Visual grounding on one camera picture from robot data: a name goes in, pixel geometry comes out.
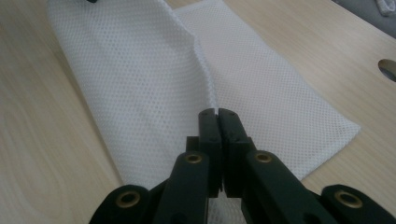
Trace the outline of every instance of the gray floor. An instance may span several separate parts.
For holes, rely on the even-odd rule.
[[[396,38],[396,16],[383,17],[375,0],[333,0],[376,28]]]

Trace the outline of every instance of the wooden table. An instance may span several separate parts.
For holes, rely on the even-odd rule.
[[[396,83],[377,66],[396,61],[396,40],[330,0],[226,3],[361,126],[304,184],[349,185],[396,216]],[[45,4],[0,1],[0,223],[88,223],[121,185]]]

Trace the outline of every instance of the folded cloth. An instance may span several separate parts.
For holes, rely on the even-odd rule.
[[[197,115],[239,114],[259,149],[303,178],[359,131],[218,0],[49,0],[49,20],[125,184],[170,175]],[[209,223],[243,223],[220,194]]]
[[[376,0],[381,15],[388,17],[396,15],[395,0]]]

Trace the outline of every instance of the white towel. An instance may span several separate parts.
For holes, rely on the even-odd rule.
[[[209,107],[236,112],[300,179],[359,131],[220,0],[177,11],[161,0],[49,0],[48,12],[125,184],[165,180]],[[244,222],[238,200],[209,206],[209,223]]]

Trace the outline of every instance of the light wood tabletop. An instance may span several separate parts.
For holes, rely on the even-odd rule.
[[[396,83],[378,69],[382,59],[396,61],[396,39],[331,0],[225,2],[361,126],[303,183],[314,192],[348,185],[396,216]],[[88,223],[120,185],[46,0],[0,1],[0,223]]]

